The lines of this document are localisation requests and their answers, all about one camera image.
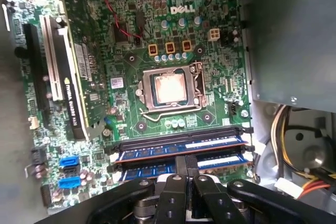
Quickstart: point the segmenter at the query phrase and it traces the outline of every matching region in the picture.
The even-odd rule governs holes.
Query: blue connector
[[[79,156],[64,157],[59,161],[59,166],[62,167],[75,165],[79,165]]]
[[[72,189],[80,186],[80,177],[61,178],[58,181],[58,187],[60,189]]]

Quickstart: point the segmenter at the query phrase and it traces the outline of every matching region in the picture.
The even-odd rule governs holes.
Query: integrated circuit
[[[113,24],[113,35],[115,43],[128,43],[128,36],[121,32],[120,30],[127,31],[126,22],[118,22],[119,27],[116,23]]]

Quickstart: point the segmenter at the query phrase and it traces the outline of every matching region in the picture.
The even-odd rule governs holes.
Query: orange wire
[[[302,193],[301,193],[301,195],[299,196],[299,198],[301,198],[301,197],[303,197],[304,195],[306,195],[306,194],[308,194],[308,193],[310,193],[310,192],[312,192],[312,191],[315,191],[315,190],[317,190],[317,189],[322,189],[322,188],[329,188],[330,187],[330,185],[321,185],[321,186],[314,186],[314,187],[311,187],[311,188],[309,188],[309,189],[307,189],[307,190],[304,190]]]

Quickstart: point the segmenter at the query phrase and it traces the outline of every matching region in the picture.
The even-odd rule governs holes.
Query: dell logo
[[[189,5],[189,8],[186,5],[179,7],[172,6],[170,7],[170,12],[172,15],[175,15],[177,13],[194,13],[195,9],[193,8],[193,5]]]

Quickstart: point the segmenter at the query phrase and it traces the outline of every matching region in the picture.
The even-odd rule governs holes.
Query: cpu socket
[[[154,122],[164,115],[201,110],[206,106],[202,63],[145,70],[135,93],[147,107],[141,114]],[[162,113],[156,119],[147,115],[155,112]]]

